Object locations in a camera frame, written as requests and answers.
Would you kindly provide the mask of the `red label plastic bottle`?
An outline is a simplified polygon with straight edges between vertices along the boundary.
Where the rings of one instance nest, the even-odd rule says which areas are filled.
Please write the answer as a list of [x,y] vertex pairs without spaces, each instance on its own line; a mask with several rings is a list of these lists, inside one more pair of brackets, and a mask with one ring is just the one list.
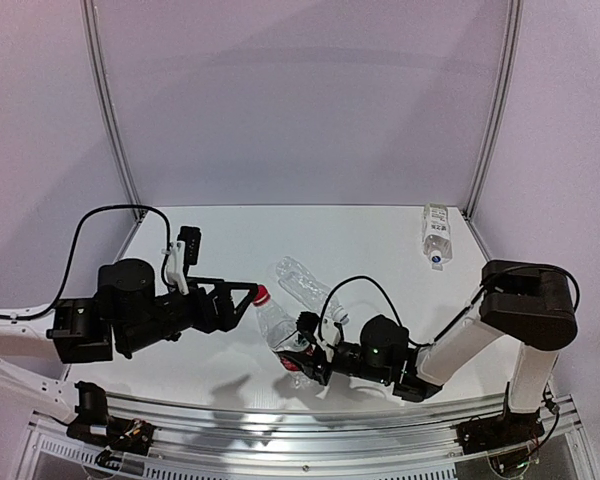
[[[272,297],[266,304],[254,307],[261,335],[277,358],[277,353],[283,350],[314,349],[296,329],[296,321]],[[292,385],[296,389],[308,388],[312,383],[303,372],[289,371],[286,368],[285,370],[291,376]]]

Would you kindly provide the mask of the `clear crushed plastic bottle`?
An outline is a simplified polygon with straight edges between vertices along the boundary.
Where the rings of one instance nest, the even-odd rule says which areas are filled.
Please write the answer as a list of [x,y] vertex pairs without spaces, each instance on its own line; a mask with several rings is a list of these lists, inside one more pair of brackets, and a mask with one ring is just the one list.
[[285,256],[275,266],[279,286],[309,311],[320,314],[327,306],[324,317],[332,322],[346,325],[349,316],[336,295],[327,297],[331,288],[319,281],[298,260]]

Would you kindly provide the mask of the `red bottle cap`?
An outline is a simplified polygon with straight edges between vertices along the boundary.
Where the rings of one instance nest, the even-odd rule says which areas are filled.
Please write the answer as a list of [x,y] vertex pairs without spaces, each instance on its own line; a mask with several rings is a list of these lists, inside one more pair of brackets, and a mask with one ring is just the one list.
[[256,307],[259,307],[263,304],[266,304],[271,299],[271,295],[268,289],[264,285],[259,285],[257,289],[256,296],[254,297],[252,304]]

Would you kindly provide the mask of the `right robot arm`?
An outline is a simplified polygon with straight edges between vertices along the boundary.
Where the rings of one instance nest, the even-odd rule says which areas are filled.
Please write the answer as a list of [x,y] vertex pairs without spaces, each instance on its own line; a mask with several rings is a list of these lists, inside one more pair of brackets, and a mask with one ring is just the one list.
[[363,325],[357,343],[345,341],[342,333],[328,339],[324,316],[303,312],[296,325],[309,348],[278,356],[321,385],[339,373],[390,386],[400,399],[420,403],[486,347],[511,337],[520,349],[505,409],[530,415],[540,409],[559,352],[576,338],[579,301],[577,281],[561,267],[491,260],[474,296],[427,344],[412,341],[397,318],[384,315]]

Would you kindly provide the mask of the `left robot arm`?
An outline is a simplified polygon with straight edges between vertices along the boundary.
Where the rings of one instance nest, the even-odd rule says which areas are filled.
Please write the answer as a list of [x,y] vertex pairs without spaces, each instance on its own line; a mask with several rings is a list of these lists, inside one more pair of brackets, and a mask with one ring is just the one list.
[[154,269],[139,259],[105,265],[91,298],[60,299],[43,316],[23,319],[0,312],[0,390],[28,400],[34,409],[68,425],[82,417],[105,425],[105,391],[94,383],[53,380],[8,362],[10,356],[58,359],[64,365],[131,359],[183,332],[229,332],[237,327],[259,287],[249,282],[172,274],[159,295]]

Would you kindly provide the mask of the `white label bottle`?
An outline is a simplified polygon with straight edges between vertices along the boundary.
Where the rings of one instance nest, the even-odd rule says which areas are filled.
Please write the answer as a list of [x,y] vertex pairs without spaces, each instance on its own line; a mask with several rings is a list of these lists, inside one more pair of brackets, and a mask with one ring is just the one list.
[[422,252],[435,271],[442,271],[453,258],[448,208],[428,203],[422,217]]

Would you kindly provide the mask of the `front aluminium rail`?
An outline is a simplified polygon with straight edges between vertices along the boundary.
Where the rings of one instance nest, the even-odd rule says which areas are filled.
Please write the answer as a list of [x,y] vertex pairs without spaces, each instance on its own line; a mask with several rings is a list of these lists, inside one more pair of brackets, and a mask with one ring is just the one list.
[[496,414],[498,396],[378,412],[313,413],[196,408],[111,395],[112,413],[156,432],[145,456],[96,464],[98,449],[34,414],[17,479],[593,479],[574,402],[541,415],[549,439],[531,441],[520,464],[512,449],[467,455],[456,434],[466,420]]

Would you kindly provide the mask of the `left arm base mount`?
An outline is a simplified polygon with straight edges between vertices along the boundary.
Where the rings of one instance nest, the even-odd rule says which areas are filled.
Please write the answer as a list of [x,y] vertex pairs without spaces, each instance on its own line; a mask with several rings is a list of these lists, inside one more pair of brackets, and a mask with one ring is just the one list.
[[150,422],[125,419],[109,413],[107,396],[95,383],[79,381],[75,418],[67,424],[69,438],[97,446],[94,463],[101,468],[121,466],[125,454],[147,457],[156,427]]

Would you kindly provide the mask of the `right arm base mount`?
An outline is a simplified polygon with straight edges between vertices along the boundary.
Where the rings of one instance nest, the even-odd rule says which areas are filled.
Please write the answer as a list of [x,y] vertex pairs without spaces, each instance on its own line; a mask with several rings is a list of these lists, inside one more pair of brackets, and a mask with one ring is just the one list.
[[527,414],[511,410],[508,405],[509,390],[506,387],[501,413],[485,418],[472,417],[455,427],[457,442],[465,455],[539,440],[543,436],[542,441],[529,452],[529,455],[533,455],[551,438],[560,419],[559,405],[546,394],[542,395],[541,405],[555,417],[551,429],[546,433],[540,419],[540,409]]

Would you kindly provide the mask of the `left aluminium frame post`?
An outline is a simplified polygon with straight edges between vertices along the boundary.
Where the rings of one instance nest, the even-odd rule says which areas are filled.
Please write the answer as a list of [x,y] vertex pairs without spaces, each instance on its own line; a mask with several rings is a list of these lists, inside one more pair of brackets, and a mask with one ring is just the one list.
[[140,205],[140,195],[132,175],[110,87],[104,47],[98,25],[98,8],[96,2],[92,0],[81,0],[80,6],[87,54],[91,64],[105,138],[111,150],[125,199],[129,204]]

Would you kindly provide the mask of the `aluminium frame post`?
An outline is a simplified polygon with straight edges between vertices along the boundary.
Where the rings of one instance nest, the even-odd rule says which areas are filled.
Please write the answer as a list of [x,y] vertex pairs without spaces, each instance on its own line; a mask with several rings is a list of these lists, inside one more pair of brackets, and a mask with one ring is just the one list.
[[98,25],[98,8],[96,2],[92,0],[81,0],[80,6],[87,54],[91,64],[105,138],[111,150],[125,199],[129,204],[140,205],[140,195],[132,175],[110,87],[104,47]]
[[464,218],[467,222],[473,220],[486,185],[488,171],[502,125],[511,78],[514,71],[524,2],[521,0],[509,1],[507,7],[508,10],[497,75],[495,78],[494,92],[468,198],[463,208]]

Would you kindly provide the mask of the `right aluminium frame post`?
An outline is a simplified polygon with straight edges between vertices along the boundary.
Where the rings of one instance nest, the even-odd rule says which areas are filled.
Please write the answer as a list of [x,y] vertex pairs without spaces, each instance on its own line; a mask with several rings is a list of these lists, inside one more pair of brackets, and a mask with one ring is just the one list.
[[494,92],[468,198],[463,208],[464,218],[467,222],[473,220],[486,185],[488,171],[502,125],[511,78],[514,71],[524,2],[521,0],[509,1],[507,7],[508,10],[497,75],[495,78]]

